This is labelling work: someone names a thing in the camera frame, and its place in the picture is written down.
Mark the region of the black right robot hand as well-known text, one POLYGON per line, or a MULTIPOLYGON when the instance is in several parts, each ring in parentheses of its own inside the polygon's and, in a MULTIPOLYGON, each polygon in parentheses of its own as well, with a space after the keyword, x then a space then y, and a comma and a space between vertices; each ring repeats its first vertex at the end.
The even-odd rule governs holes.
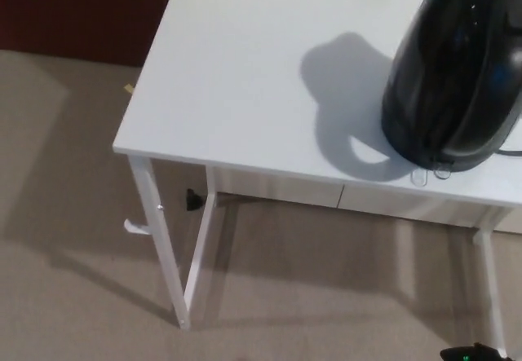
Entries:
POLYGON ((440 352, 444 361, 511 361, 492 347, 476 343, 473 346, 459 346, 444 349, 440 352))

